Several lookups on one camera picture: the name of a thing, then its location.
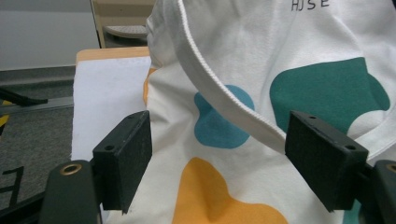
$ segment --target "white paper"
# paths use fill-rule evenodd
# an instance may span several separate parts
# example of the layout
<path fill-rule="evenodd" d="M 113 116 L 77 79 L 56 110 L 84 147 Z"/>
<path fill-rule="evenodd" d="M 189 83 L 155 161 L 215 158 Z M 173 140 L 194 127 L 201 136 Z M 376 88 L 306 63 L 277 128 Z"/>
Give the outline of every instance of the white paper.
<path fill-rule="evenodd" d="M 146 109 L 143 85 L 149 67 L 149 57 L 78 63 L 72 160 L 89 161 L 92 150 L 120 121 Z"/>

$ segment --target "gray floor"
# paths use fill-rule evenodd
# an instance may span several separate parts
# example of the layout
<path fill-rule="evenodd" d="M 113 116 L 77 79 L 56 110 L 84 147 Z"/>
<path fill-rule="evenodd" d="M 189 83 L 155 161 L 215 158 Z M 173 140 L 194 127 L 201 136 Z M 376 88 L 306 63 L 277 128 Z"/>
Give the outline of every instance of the gray floor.
<path fill-rule="evenodd" d="M 73 95 L 73 81 L 7 87 L 32 98 Z M 73 108 L 11 115 L 0 140 L 0 172 L 23 167 L 18 202 L 45 190 L 49 171 L 69 161 Z M 1 175 L 0 188 L 13 186 L 15 174 Z M 0 209 L 9 206 L 11 192 L 0 194 Z"/>
<path fill-rule="evenodd" d="M 147 45 L 145 39 L 105 37 L 108 48 Z M 74 74 L 74 66 L 0 71 L 0 87 L 31 98 L 72 96 Z M 0 210 L 9 207 L 11 198 L 11 191 L 1 189 L 16 179 L 5 171 L 23 167 L 20 202 L 45 190 L 49 171 L 70 160 L 72 122 L 73 108 L 9 116 L 0 140 Z"/>

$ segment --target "teal blob print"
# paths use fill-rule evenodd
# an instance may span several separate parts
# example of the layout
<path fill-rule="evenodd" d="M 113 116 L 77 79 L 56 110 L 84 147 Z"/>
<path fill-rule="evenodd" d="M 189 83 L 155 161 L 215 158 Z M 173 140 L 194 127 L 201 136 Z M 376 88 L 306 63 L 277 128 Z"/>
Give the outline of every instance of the teal blob print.
<path fill-rule="evenodd" d="M 291 110 L 315 115 L 343 133 L 360 115 L 388 110 L 389 97 L 363 58 L 318 63 L 280 73 L 270 89 L 276 124 L 287 131 Z"/>
<path fill-rule="evenodd" d="M 232 85 L 226 87 L 243 104 L 254 110 L 253 101 L 245 91 Z M 232 149 L 240 147 L 248 140 L 249 134 L 226 120 L 204 99 L 201 93 L 195 94 L 194 102 L 200 113 L 194 133 L 202 145 Z"/>
<path fill-rule="evenodd" d="M 345 211 L 343 224 L 359 224 L 359 211 L 361 210 L 361 203 L 355 201 L 352 210 Z"/>

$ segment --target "yellow object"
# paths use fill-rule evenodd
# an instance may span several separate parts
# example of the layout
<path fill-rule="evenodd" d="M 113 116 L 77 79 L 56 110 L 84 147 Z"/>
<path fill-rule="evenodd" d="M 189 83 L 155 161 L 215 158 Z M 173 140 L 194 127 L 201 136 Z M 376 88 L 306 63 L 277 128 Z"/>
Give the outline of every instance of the yellow object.
<path fill-rule="evenodd" d="M 149 94 L 149 76 L 157 71 L 155 68 L 150 68 L 148 70 L 148 76 L 146 77 L 145 84 L 143 86 L 143 101 L 145 102 L 145 105 L 148 104 L 148 94 Z"/>
<path fill-rule="evenodd" d="M 232 198 L 225 179 L 209 162 L 193 158 L 184 168 L 177 195 L 173 224 L 261 223 L 284 224 L 275 208 L 243 203 Z"/>

